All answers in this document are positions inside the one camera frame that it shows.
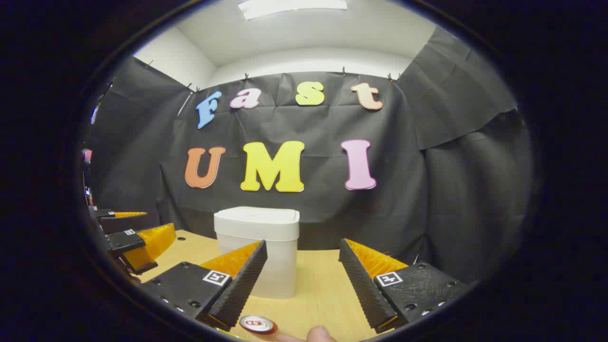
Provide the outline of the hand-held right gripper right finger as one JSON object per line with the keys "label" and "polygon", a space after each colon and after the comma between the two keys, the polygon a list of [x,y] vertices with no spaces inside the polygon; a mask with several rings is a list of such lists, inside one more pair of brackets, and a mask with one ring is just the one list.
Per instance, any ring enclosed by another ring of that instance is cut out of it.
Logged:
{"label": "hand-held right gripper right finger", "polygon": [[340,242],[339,261],[376,333],[411,324],[470,288],[431,264],[409,266],[347,238]]}

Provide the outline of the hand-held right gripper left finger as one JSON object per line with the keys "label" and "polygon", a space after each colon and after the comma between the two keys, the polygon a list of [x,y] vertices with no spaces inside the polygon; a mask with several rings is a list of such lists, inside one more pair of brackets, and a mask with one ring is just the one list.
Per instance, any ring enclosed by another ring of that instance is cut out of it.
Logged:
{"label": "hand-held right gripper left finger", "polygon": [[267,258],[266,241],[259,240],[200,265],[180,262],[141,286],[179,314],[228,332],[237,325]]}

